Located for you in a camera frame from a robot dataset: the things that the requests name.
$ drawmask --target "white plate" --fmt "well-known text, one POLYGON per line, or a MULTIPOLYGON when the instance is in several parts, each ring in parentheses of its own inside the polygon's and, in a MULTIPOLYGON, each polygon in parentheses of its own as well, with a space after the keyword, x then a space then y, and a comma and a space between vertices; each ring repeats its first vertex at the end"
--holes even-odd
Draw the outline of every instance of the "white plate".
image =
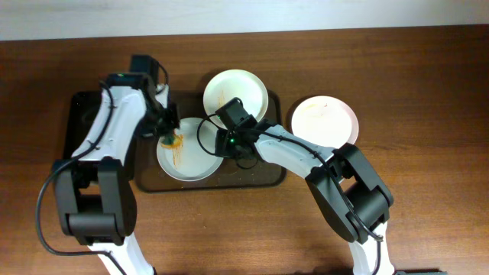
MULTIPOLYGON (((178 148, 166 149, 161 146, 160 138, 156 148, 158 163, 171 177, 182 181, 196 181, 214 173, 222 163, 221 157, 207 154, 197 142, 197 127, 201 118, 184 118, 176 134, 182 135, 182 144, 178 148)), ((210 152, 214 152, 217 128, 206 121, 200 128, 200 141, 210 152)))
MULTIPOLYGON (((243 107, 260 121, 267 111, 268 92, 265 85, 253 73, 245 70, 227 70, 209 81, 204 91, 204 109, 207 115, 215 113, 234 97, 243 101, 243 107)), ((217 118, 211 120, 219 127, 225 128, 217 118)))
POLYGON ((358 137, 358 119, 343 101, 315 96, 297 106, 292 115, 292 132, 323 147, 340 148, 358 137))

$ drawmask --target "black tray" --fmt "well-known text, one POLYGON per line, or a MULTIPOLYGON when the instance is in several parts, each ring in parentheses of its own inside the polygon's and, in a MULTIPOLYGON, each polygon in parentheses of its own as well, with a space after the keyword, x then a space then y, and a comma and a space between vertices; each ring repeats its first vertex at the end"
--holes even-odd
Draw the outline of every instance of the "black tray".
MULTIPOLYGON (((172 91, 171 98, 177 103, 181 118, 203 118, 206 116, 202 104, 202 93, 172 91)), ((265 118, 281 124, 280 102, 277 95, 268 91, 268 108, 265 118)), ((147 193, 196 189, 221 189, 276 186, 283 182, 287 171, 272 163, 258 162, 249 170, 236 166, 234 160, 224 160, 221 166, 203 180, 183 182, 168 176, 160 167, 156 157, 157 139, 139 139, 136 146, 135 182, 147 193)))

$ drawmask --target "wooden table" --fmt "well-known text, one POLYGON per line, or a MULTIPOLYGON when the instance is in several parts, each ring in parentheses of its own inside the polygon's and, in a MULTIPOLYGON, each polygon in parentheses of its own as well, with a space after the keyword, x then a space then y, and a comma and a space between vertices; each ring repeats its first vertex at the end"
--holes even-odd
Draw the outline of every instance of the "wooden table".
MULTIPOLYGON (((55 257, 34 230, 34 205, 61 156, 71 96, 148 53, 178 90, 203 91, 239 68, 280 97, 330 95, 358 116, 357 145, 393 193, 387 234, 398 270, 489 270, 489 27, 419 27, 0 43, 0 273, 106 274, 97 257, 55 257)), ((339 273, 348 245, 305 182, 269 189, 174 192, 138 201, 135 233, 160 273, 339 273)), ((51 188, 48 241, 60 230, 51 188)))

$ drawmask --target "white wall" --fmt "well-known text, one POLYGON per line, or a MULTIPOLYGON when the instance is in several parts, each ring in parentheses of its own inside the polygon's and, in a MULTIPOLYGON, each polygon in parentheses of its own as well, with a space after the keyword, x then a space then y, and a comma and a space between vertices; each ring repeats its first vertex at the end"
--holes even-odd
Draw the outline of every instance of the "white wall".
POLYGON ((0 0, 0 40, 489 23, 489 0, 0 0))

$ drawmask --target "brown wooden surface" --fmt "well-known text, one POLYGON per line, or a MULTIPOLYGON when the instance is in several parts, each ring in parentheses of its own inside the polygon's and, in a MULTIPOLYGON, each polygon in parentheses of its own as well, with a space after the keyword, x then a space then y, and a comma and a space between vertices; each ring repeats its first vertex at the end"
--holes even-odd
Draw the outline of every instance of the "brown wooden surface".
MULTIPOLYGON (((387 240, 399 270, 489 270, 489 27, 123 37, 0 43, 0 273, 106 274, 97 257, 55 257, 37 240, 34 205, 61 156, 72 94, 148 53, 178 90, 218 71, 259 76, 283 117, 308 95, 358 116, 357 145, 393 193, 387 240)), ((148 195, 136 190, 136 235, 160 273, 294 273, 350 269, 348 245, 305 182, 276 188, 148 195)), ((62 235, 51 189, 43 227, 62 235)))

